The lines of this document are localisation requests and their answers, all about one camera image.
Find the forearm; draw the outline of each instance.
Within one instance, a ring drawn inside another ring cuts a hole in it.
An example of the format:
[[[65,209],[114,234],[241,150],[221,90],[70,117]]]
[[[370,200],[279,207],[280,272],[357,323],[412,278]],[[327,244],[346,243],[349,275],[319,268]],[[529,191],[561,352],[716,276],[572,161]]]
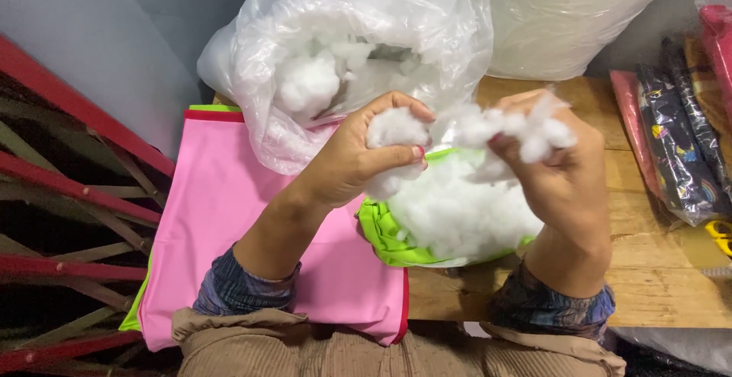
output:
[[[572,239],[545,226],[526,252],[526,269],[553,290],[574,298],[597,295],[605,284],[612,245],[609,228]]]
[[[254,225],[233,246],[239,264],[264,279],[292,273],[331,211],[317,204],[296,178],[274,196]]]

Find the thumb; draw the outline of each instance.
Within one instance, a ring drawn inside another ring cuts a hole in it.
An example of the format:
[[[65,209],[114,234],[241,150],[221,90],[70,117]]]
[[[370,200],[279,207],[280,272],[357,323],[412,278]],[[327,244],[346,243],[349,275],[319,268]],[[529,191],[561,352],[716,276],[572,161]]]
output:
[[[541,170],[541,162],[526,164],[521,161],[521,145],[513,137],[508,137],[503,133],[496,134],[488,141],[488,148],[511,167],[522,186],[531,185],[535,175]]]
[[[420,164],[425,158],[421,146],[388,146],[366,150],[362,157],[361,172],[368,178],[392,168]]]

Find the wall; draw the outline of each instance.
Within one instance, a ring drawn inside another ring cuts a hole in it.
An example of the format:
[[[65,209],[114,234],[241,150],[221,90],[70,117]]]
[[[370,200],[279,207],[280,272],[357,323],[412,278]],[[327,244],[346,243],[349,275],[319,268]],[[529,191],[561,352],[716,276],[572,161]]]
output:
[[[175,158],[196,60],[244,0],[0,0],[0,33]]]
[[[633,70],[636,63],[657,64],[663,35],[697,28],[694,0],[653,0],[595,57],[586,75],[606,77],[609,69]]]

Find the hand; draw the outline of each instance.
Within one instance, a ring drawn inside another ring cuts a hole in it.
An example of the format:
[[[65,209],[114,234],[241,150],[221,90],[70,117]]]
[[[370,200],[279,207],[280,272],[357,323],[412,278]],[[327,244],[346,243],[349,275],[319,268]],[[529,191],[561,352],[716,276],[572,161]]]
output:
[[[562,102],[547,90],[535,90],[501,99],[496,107],[508,112],[528,113],[547,94],[558,105]],[[488,146],[512,168],[531,210],[547,226],[577,244],[588,244],[592,238],[609,239],[602,134],[567,107],[558,107],[554,118],[572,129],[578,142],[574,147],[556,151],[544,162],[521,162],[519,144],[514,138],[498,135]]]
[[[333,136],[292,184],[307,191],[313,201],[332,209],[348,204],[379,173],[425,161],[419,146],[366,148],[371,119],[388,108],[409,107],[419,120],[431,123],[434,114],[421,101],[398,91],[377,97],[343,120]]]

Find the person's left hand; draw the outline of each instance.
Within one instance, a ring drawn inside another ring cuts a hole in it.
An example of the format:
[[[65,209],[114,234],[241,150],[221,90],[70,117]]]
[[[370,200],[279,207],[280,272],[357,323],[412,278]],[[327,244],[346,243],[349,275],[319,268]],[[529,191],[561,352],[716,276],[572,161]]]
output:
[[[398,91],[385,93],[348,115],[292,184],[306,191],[312,201],[336,209],[358,197],[377,174],[424,162],[425,149],[420,146],[366,148],[371,119],[388,108],[397,107],[409,107],[415,118],[426,123],[435,120],[421,101]]]

